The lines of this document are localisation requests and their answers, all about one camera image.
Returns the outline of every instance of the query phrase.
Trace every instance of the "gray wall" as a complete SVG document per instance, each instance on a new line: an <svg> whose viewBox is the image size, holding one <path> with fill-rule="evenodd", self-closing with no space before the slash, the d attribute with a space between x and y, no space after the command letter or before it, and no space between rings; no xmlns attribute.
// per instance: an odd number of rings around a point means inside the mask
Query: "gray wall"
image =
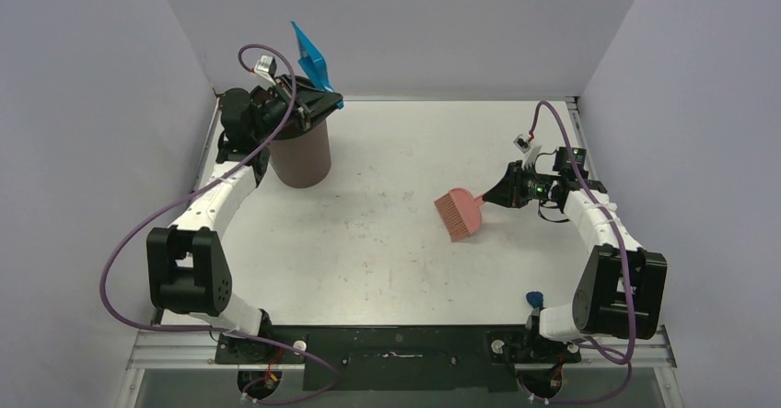
<svg viewBox="0 0 781 408"><path fill-rule="evenodd" d="M293 19L343 93L489 99L580 93L632 1L169 0L218 90L248 42L297 58Z"/></svg>
<svg viewBox="0 0 781 408"><path fill-rule="evenodd" d="M670 263L689 406L781 401L781 0L636 0L582 99L627 226Z"/></svg>
<svg viewBox="0 0 781 408"><path fill-rule="evenodd" d="M192 186L213 109L166 0L0 0L0 406L113 405L119 239ZM111 297L149 317L143 238Z"/></svg>

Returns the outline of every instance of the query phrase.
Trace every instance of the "metal frame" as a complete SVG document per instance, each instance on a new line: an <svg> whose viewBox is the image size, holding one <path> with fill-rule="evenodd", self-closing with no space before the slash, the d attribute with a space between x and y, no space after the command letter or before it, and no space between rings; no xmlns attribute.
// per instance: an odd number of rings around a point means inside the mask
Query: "metal frame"
<svg viewBox="0 0 781 408"><path fill-rule="evenodd" d="M512 98L491 100L537 100L539 97L531 98ZM580 112L577 107L576 97L552 97L547 99L564 100L569 110L570 120L577 134L579 145L588 149L586 137L581 127ZM372 97L372 96L353 96L345 97L345 101L459 101L459 100L482 100L474 97L462 99L454 97L428 98L428 97ZM212 120L209 125L209 132L204 143L204 150L199 162L199 170L194 180L193 188L197 189L201 178L204 175L204 167L208 158L214 133L216 131L217 120L219 116L218 107L215 106L212 114ZM598 179L597 171L594 166L591 153L588 153L586 167L591 177ZM616 338L597 338L598 342L604 346L609 346L619 350L626 347L626 341ZM215 349L217 343L209 336L207 332L139 332L136 336L133 351L130 359L116 406L122 408L135 407L139 397L139 391L142 389L146 369L265 369L267 364L252 365L220 365L214 361ZM615 367L615 365L593 350L581 350L583 361L579 364L570 364L569 367L578 368L605 368ZM657 333L649 340L637 340L635 355L632 360L635 367L654 368L657 377L659 390L665 406L670 408L682 408L684 406L682 397L675 379L674 368L677 367L674 354L670 345L670 340L664 326L660 326ZM546 364L527 364L516 365L516 369L535 369L548 368ZM285 369L304 369L304 365L273 365L273 370Z"/></svg>

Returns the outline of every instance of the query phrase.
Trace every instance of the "pink brush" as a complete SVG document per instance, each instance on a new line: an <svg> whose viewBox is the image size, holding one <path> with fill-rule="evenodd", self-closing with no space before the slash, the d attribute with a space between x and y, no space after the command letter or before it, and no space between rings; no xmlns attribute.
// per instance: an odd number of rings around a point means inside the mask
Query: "pink brush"
<svg viewBox="0 0 781 408"><path fill-rule="evenodd" d="M442 222L450 234L450 240L457 242L473 235L483 223L480 206L485 204L483 196L473 197L468 190L456 188L434 201Z"/></svg>

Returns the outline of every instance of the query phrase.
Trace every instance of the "tabletop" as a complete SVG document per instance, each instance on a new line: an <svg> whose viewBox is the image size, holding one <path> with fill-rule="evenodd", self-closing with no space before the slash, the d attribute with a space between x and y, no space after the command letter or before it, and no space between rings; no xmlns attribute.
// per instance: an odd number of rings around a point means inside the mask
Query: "tabletop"
<svg viewBox="0 0 781 408"><path fill-rule="evenodd" d="M570 301L589 256L574 226L543 221L533 204L486 204L480 231L452 243L434 207L453 187L483 193L523 158L512 141L529 130L535 105L348 100L328 119L326 179L299 190L269 170L229 224L222 245L234 293L274 324L524 323L528 291L542 291L549 307ZM554 106L577 143L565 103ZM564 143L545 109L535 136L542 151ZM541 156L538 171L552 165Z"/></svg>

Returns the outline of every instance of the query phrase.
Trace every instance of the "blue object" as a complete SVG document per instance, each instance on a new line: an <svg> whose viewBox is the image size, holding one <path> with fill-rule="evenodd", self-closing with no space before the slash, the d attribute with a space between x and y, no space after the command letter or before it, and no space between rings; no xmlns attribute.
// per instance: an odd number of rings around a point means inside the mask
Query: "blue object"
<svg viewBox="0 0 781 408"><path fill-rule="evenodd" d="M298 28L296 21L291 21L291 23L293 24L293 29L296 30L298 51L301 53L301 58L298 58L298 65L304 69L304 73L307 74L307 78L309 78L315 88L333 92L333 87L331 87L331 83L328 81L328 66L325 64L325 58L322 56L322 53L312 44L307 35ZM336 107L341 109L344 107L344 103L339 101Z"/></svg>
<svg viewBox="0 0 781 408"><path fill-rule="evenodd" d="M542 308L542 293L539 291L530 291L526 294L526 301L533 309Z"/></svg>

